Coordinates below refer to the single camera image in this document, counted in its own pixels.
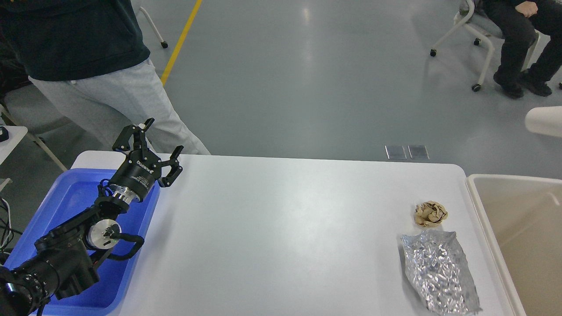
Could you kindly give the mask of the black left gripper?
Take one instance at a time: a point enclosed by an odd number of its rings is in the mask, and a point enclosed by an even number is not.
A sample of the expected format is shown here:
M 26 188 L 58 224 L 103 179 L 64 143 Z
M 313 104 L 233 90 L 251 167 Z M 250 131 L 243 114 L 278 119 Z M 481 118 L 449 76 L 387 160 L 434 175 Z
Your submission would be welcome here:
M 113 151 L 127 153 L 127 156 L 108 183 L 112 196 L 126 203 L 143 202 L 156 180 L 160 187 L 170 187 L 183 171 L 178 158 L 184 146 L 177 146 L 165 161 L 149 152 L 146 132 L 154 121 L 149 118 L 138 126 L 125 126 L 112 145 Z M 169 173 L 161 176 L 161 169 L 168 166 Z

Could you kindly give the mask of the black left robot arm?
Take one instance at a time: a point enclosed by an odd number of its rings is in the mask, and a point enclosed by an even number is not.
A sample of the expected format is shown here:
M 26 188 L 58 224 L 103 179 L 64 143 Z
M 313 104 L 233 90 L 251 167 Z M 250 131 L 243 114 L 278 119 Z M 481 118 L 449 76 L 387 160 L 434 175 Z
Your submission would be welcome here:
M 92 206 L 38 238 L 36 256 L 17 268 L 1 268 L 3 316 L 40 316 L 52 296 L 68 298 L 96 284 L 105 260 L 126 261 L 141 249 L 144 238 L 122 232 L 118 216 L 143 202 L 155 183 L 171 186 L 183 170 L 178 161 L 183 146 L 166 161 L 148 148 L 146 132 L 153 122 L 123 128 L 112 149 L 125 160 L 112 178 L 100 181 Z

